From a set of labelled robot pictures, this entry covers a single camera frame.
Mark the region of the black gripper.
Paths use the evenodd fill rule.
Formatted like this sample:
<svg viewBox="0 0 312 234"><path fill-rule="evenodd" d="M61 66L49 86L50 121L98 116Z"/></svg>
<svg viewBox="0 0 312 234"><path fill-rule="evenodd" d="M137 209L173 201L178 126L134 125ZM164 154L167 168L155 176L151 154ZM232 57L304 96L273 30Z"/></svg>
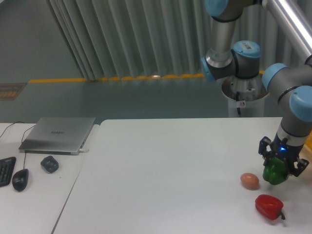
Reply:
<svg viewBox="0 0 312 234"><path fill-rule="evenodd" d="M299 157L302 148L303 144L291 145L291 141L286 137L283 139L275 137L271 142L267 136L264 136L259 142L258 153L264 159L263 166L269 163L271 157L276 157L284 162L289 176L299 177L309 165L308 160Z"/></svg>

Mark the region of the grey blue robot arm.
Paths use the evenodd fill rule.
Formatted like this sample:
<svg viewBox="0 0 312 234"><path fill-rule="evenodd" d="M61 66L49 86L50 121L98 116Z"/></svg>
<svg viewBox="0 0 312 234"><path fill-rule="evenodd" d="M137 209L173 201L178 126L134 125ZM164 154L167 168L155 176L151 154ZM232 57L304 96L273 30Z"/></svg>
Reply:
<svg viewBox="0 0 312 234"><path fill-rule="evenodd" d="M283 117L259 154L271 184L299 176L308 166L299 154L312 130L312 26L295 0L207 0L211 41L201 58L208 80L223 79L233 117L255 116L270 97ZM243 105L252 108L248 113Z"/></svg>

